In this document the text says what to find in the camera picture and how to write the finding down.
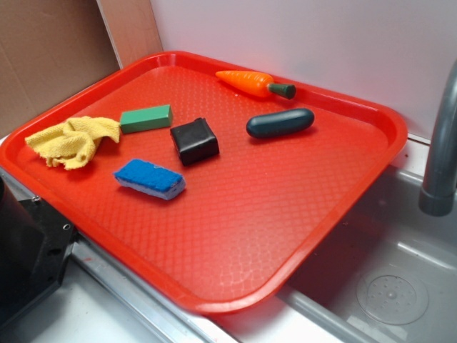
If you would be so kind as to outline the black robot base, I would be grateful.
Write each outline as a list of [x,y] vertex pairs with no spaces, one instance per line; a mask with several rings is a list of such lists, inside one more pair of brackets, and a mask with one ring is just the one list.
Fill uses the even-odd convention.
[[18,200],[1,180],[1,329],[61,286],[75,234],[47,201]]

